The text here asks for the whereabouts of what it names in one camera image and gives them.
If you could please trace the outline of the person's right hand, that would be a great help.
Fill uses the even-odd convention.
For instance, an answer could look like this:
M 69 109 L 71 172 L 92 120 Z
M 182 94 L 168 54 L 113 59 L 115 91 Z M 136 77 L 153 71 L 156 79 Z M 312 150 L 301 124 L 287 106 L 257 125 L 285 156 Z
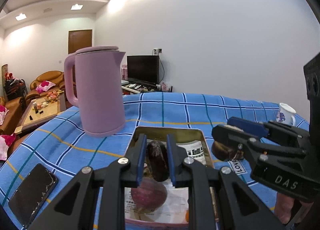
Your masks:
M 275 216 L 280 220 L 282 224 L 287 224 L 291 218 L 291 210 L 294 206 L 295 200 L 289 196 L 286 196 L 281 193 L 277 193 L 276 205 L 274 208 Z M 301 223 L 306 214 L 309 212 L 313 203 L 304 203 L 301 202 L 302 206 L 305 208 L 304 212 L 301 214 L 300 218 L 296 223 Z

